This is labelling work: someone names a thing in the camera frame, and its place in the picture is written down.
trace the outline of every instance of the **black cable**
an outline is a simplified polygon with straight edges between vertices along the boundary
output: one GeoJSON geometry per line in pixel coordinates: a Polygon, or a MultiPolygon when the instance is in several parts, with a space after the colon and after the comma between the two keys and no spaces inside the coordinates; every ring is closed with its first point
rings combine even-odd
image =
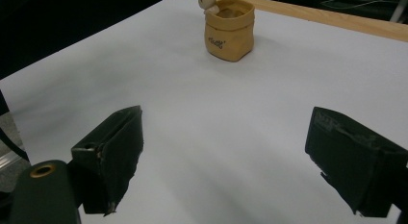
{"type": "Polygon", "coordinates": [[[13,152],[15,152],[18,156],[20,156],[22,159],[26,160],[29,162],[30,160],[28,159],[27,153],[20,149],[16,144],[14,144],[9,137],[4,133],[4,131],[0,128],[0,139],[11,149],[13,152]]]}

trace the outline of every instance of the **white table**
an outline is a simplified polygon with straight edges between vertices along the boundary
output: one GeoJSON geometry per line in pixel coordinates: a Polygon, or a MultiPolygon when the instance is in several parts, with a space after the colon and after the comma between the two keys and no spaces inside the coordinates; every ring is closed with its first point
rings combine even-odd
{"type": "Polygon", "coordinates": [[[408,147],[408,45],[256,11],[254,50],[207,53],[197,0],[165,0],[0,82],[32,163],[141,105],[117,213],[84,224],[395,223],[354,215],[304,153],[314,106],[408,147]]]}

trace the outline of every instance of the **plush toy head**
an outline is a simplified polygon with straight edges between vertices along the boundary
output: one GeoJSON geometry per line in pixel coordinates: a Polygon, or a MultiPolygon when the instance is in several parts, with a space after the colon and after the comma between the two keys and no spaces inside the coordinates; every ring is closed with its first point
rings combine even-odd
{"type": "Polygon", "coordinates": [[[217,0],[198,0],[201,9],[207,10],[216,4],[217,0]]]}

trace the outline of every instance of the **white tabletop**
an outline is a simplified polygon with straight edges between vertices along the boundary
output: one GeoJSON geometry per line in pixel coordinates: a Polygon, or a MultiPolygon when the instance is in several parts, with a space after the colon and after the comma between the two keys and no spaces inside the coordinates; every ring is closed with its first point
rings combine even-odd
{"type": "Polygon", "coordinates": [[[84,224],[395,223],[354,215],[304,152],[314,106],[408,147],[408,44],[256,11],[239,62],[210,55],[197,0],[165,0],[0,82],[32,163],[143,109],[117,213],[84,224]]]}

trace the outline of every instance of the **wooden strip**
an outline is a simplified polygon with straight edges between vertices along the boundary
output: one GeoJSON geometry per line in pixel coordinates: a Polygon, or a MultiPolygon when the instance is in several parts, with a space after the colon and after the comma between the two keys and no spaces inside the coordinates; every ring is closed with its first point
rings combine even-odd
{"type": "Polygon", "coordinates": [[[245,0],[257,10],[284,14],[379,37],[408,41],[408,25],[271,0],[245,0]]]}

